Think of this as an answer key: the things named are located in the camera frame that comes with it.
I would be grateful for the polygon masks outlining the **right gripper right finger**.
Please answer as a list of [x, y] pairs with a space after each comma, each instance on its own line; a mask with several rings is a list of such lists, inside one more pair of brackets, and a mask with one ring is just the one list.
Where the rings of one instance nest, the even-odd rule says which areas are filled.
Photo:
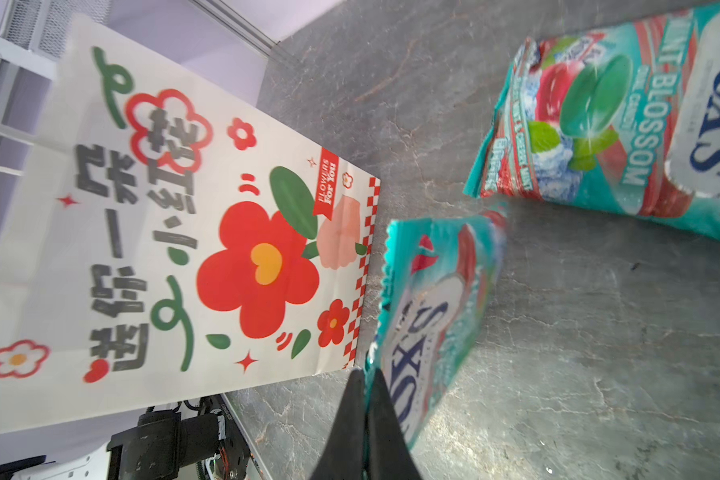
[[374, 372], [366, 414], [366, 477], [416, 479], [421, 475], [410, 455], [384, 375]]

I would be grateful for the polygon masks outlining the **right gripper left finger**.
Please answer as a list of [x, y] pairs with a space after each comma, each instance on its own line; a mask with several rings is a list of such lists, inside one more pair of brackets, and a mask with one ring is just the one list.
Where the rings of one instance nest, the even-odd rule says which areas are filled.
[[365, 376], [353, 369], [348, 377], [324, 451], [311, 479], [360, 480], [364, 472]]

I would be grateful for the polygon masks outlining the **teal Fox's candy bag back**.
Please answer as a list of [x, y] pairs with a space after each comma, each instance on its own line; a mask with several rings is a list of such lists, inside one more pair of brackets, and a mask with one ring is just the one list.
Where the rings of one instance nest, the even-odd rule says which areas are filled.
[[378, 325], [365, 359], [382, 372], [396, 419], [414, 445], [469, 354], [498, 280], [504, 208], [387, 228]]

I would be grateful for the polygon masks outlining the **teal fox's candy bag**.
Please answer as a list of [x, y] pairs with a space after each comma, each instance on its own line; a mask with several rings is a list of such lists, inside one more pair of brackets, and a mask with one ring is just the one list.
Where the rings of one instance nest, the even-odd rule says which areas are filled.
[[382, 372], [396, 419], [414, 445], [469, 354], [498, 280], [504, 208], [387, 228], [378, 325], [365, 359]]
[[720, 2], [525, 40], [465, 193], [720, 240]]

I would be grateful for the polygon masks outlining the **white floral paper bag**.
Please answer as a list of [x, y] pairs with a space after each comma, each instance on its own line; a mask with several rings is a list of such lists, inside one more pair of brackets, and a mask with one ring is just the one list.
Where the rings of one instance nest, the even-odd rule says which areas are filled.
[[0, 434], [355, 364], [380, 181], [78, 15], [0, 234]]

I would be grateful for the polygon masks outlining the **teal Fox's candy bag front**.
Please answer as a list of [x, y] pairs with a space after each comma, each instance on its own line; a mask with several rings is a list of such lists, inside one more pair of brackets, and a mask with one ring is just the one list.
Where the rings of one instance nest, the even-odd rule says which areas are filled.
[[720, 2], [525, 40], [465, 193], [720, 240]]

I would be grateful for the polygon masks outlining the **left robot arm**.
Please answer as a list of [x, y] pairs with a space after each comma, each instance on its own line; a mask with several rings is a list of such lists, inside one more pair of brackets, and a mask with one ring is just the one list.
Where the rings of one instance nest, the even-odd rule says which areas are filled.
[[191, 406], [194, 416], [148, 409], [135, 427], [67, 462], [44, 455], [0, 465], [0, 479], [176, 479], [195, 467], [200, 479], [247, 479], [251, 450], [221, 395]]

